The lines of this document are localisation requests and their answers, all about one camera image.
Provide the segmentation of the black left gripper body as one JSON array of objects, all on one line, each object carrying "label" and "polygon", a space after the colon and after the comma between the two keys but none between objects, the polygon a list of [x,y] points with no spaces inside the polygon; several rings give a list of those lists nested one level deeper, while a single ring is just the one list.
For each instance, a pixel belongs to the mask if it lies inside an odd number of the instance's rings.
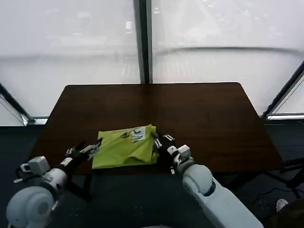
[{"label": "black left gripper body", "polygon": [[69,163],[71,166],[78,167],[83,162],[89,160],[92,145],[85,145],[85,141],[67,150],[68,158],[72,158]]}]

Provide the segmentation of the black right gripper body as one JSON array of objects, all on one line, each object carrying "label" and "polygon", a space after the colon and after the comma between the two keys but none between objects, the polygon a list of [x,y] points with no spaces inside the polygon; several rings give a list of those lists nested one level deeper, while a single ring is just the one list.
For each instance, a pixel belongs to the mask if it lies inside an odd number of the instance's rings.
[{"label": "black right gripper body", "polygon": [[174,157],[177,155],[177,147],[174,142],[160,139],[162,147],[158,150],[159,159],[163,164],[172,164]]}]

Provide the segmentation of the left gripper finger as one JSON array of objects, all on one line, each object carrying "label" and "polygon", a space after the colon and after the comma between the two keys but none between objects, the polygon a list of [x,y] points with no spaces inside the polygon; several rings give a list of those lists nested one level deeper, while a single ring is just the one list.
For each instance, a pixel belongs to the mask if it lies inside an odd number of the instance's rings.
[{"label": "left gripper finger", "polygon": [[88,158],[87,160],[91,160],[97,153],[99,152],[99,148],[93,148],[87,152]]},{"label": "left gripper finger", "polygon": [[81,150],[81,152],[96,152],[96,151],[98,151],[99,147],[102,144],[102,140],[103,139],[98,139],[97,143],[88,145],[87,147],[83,148]]}]

